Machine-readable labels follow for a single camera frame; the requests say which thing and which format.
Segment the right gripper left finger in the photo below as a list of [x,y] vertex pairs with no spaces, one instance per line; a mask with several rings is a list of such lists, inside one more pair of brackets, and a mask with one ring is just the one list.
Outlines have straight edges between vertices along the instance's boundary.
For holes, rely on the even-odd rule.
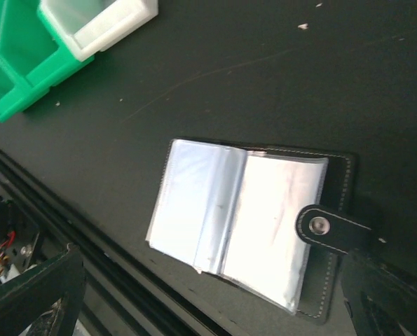
[[70,244],[0,286],[0,335],[72,335],[85,291],[83,258]]

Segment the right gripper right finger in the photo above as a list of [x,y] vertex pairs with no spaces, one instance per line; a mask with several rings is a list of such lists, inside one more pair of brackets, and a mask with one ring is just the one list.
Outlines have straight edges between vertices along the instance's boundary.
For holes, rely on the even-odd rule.
[[350,251],[341,287],[357,335],[417,335],[417,278],[380,258]]

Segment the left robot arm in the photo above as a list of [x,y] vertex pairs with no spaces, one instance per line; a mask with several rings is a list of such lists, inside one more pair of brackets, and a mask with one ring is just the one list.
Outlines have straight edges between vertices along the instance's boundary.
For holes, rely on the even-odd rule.
[[0,278],[27,270],[40,240],[39,225],[15,202],[0,201]]

